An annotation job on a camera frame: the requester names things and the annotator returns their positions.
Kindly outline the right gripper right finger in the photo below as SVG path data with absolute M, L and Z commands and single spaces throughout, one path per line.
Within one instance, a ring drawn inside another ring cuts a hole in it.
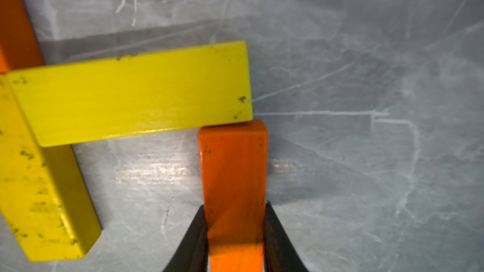
M 268 272 L 308 272 L 271 203 L 265 206 L 264 268 Z

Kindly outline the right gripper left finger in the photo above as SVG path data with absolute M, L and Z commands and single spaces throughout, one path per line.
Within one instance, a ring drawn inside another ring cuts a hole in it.
M 208 257 L 207 222 L 202 205 L 163 272 L 207 272 Z

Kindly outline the yellow block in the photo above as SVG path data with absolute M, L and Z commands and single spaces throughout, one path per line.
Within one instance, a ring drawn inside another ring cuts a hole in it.
M 102 233 L 73 148 L 39 145 L 4 74 L 1 213 L 33 262 L 80 259 Z
M 244 41 L 13 71 L 43 147 L 250 121 Z

